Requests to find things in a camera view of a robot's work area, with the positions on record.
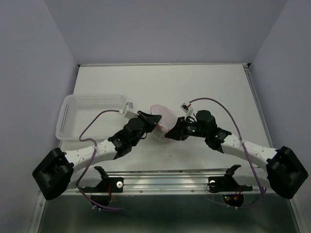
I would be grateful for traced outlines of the white mesh laundry bag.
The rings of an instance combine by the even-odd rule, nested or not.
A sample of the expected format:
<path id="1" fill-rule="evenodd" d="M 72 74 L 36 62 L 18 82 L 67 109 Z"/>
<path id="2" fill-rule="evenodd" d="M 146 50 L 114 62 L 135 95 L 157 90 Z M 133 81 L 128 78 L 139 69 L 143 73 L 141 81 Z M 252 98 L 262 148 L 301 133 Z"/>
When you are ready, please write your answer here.
<path id="1" fill-rule="evenodd" d="M 156 128 L 151 132 L 151 135 L 160 142 L 168 143 L 172 140 L 165 137 L 176 124 L 177 116 L 167 107 L 159 104 L 150 107 L 152 115 L 161 115 L 162 118 L 157 124 Z"/>

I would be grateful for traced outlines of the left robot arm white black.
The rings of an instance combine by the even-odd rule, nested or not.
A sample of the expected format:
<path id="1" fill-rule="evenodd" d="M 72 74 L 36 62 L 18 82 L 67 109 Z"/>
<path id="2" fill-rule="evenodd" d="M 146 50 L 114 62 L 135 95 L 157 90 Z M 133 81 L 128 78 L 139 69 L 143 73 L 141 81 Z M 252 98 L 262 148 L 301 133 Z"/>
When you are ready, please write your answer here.
<path id="1" fill-rule="evenodd" d="M 77 184 L 71 179 L 74 173 L 96 163 L 116 160 L 130 153 L 132 147 L 136 146 L 145 134 L 151 133 L 161 119 L 161 115 L 138 111 L 123 129 L 101 143 L 91 138 L 80 137 L 80 141 L 92 141 L 94 145 L 69 151 L 52 149 L 32 172 L 44 198 L 55 199 L 69 188 L 70 183 Z"/>

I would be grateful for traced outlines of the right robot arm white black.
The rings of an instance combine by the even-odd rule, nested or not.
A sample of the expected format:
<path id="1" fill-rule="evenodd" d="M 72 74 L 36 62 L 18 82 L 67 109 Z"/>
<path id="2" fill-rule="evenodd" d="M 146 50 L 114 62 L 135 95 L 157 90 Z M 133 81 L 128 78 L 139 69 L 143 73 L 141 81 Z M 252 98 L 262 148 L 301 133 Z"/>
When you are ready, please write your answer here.
<path id="1" fill-rule="evenodd" d="M 224 176 L 228 189 L 256 185 L 292 199 L 309 176 L 292 149 L 285 146 L 268 148 L 242 140 L 218 127 L 215 117 L 207 110 L 198 111 L 194 120 L 190 116 L 179 117 L 165 134 L 166 138 L 176 141 L 184 141 L 190 136 L 203 138 L 210 149 L 249 163 L 247 168 L 238 165 L 228 169 L 228 175 Z"/>

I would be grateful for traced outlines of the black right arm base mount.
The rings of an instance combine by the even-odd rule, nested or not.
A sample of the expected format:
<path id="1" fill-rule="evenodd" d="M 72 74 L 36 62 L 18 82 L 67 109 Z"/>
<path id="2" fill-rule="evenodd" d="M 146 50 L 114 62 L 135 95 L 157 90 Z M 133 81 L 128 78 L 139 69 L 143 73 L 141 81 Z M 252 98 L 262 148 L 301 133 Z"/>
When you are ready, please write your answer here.
<path id="1" fill-rule="evenodd" d="M 246 207 L 242 207 L 244 203 L 243 192 L 250 192 L 253 187 L 252 185 L 239 185 L 234 180 L 233 175 L 240 167 L 241 165 L 233 165 L 226 170 L 223 176 L 209 177 L 206 190 L 212 194 L 229 192 L 229 194 L 222 195 L 225 204 L 235 209 L 246 209 Z"/>

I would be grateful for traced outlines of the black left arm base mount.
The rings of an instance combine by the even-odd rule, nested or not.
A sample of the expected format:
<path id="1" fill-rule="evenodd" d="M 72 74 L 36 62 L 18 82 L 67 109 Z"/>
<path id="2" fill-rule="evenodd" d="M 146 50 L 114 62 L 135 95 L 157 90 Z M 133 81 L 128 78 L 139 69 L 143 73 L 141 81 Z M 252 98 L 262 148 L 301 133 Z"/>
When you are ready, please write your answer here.
<path id="1" fill-rule="evenodd" d="M 101 166 L 95 166 L 101 176 L 101 181 L 95 187 L 84 187 L 80 186 L 80 181 L 83 178 L 85 172 L 79 177 L 77 182 L 77 188 L 80 193 L 89 200 L 92 209 L 98 210 L 99 212 L 121 212 L 124 211 L 124 208 L 109 207 L 110 201 L 112 200 L 112 192 L 116 191 L 117 193 L 123 192 L 124 178 L 123 177 L 109 177 L 108 174 Z M 96 202 L 94 199 L 89 197 L 86 193 L 107 193 L 109 200 L 104 200 L 104 205 L 102 202 Z"/>

